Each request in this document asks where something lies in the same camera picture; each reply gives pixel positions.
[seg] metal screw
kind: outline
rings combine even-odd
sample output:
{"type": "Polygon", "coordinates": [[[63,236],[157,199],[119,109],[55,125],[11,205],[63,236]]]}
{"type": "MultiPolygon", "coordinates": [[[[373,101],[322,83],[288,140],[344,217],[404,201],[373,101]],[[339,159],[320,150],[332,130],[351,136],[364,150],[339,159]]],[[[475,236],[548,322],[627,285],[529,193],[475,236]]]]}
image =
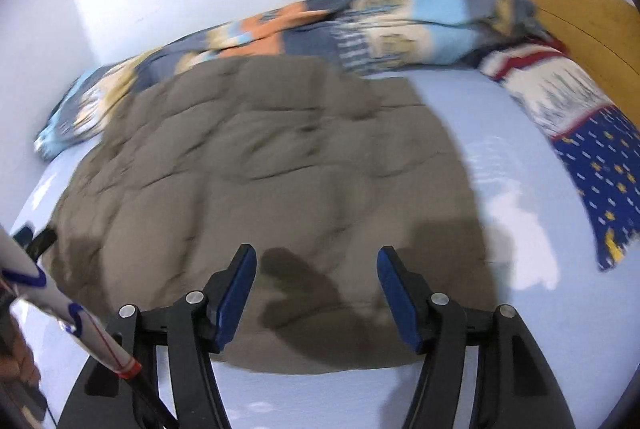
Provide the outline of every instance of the metal screw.
{"type": "Polygon", "coordinates": [[[189,292],[187,294],[187,302],[189,304],[198,304],[203,299],[204,299],[204,294],[199,290],[196,290],[194,292],[189,292]]]}
{"type": "Polygon", "coordinates": [[[134,313],[136,313],[136,307],[133,304],[125,304],[119,311],[120,317],[123,319],[132,316],[134,313]]]}
{"type": "Polygon", "coordinates": [[[502,317],[507,317],[508,319],[513,319],[516,315],[518,315],[516,308],[511,305],[503,304],[500,306],[500,315],[502,317]]]}
{"type": "Polygon", "coordinates": [[[436,292],[431,296],[431,302],[439,306],[444,306],[445,304],[449,303],[449,298],[447,297],[446,294],[436,292]]]}

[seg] hand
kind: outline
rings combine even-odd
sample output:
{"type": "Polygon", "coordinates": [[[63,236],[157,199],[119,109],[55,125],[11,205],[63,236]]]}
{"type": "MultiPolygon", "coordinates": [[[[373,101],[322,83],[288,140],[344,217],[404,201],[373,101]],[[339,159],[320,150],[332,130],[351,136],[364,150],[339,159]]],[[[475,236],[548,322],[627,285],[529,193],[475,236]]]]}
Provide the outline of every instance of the hand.
{"type": "Polygon", "coordinates": [[[33,362],[33,351],[22,336],[18,321],[11,317],[15,329],[12,355],[0,355],[0,381],[19,379],[32,386],[40,383],[40,372],[33,362]]]}

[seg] brown wooden panel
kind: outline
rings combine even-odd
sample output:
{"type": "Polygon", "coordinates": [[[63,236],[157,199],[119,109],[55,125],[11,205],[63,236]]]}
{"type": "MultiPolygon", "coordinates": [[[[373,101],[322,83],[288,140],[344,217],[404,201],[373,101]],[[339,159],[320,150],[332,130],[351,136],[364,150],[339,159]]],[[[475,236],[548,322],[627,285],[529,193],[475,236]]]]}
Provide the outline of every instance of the brown wooden panel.
{"type": "Polygon", "coordinates": [[[533,0],[572,58],[640,125],[640,13],[624,0],[533,0]]]}

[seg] light blue bed sheet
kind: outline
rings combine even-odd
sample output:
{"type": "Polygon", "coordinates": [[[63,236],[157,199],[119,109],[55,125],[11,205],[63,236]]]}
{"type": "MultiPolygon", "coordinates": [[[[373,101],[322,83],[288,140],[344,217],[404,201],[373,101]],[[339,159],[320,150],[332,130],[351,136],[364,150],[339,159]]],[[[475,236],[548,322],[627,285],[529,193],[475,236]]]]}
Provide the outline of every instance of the light blue bed sheet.
{"type": "MultiPolygon", "coordinates": [[[[606,418],[640,362],[640,251],[601,273],[587,215],[546,139],[506,92],[475,70],[412,70],[408,76],[458,142],[468,166],[500,299],[526,321],[566,396],[578,429],[606,418]]],[[[47,168],[14,225],[42,228],[84,154],[85,142],[47,168]]],[[[14,311],[60,415],[84,352],[49,317],[14,311]]],[[[166,349],[159,349],[161,396],[172,405],[166,349]]],[[[456,427],[468,427],[477,351],[469,349],[456,427]]],[[[215,363],[234,429],[396,429],[420,364],[327,375],[266,375],[215,363]]]]}

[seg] blue fabric with yellow stars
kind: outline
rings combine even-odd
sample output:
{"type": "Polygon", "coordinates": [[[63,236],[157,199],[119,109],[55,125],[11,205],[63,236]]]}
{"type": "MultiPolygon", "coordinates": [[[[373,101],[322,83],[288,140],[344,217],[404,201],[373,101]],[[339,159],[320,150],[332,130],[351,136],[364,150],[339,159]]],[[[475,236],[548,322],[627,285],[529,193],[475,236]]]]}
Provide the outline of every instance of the blue fabric with yellow stars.
{"type": "Polygon", "coordinates": [[[600,269],[613,268],[640,235],[640,134],[614,105],[552,143],[587,209],[600,269]]]}

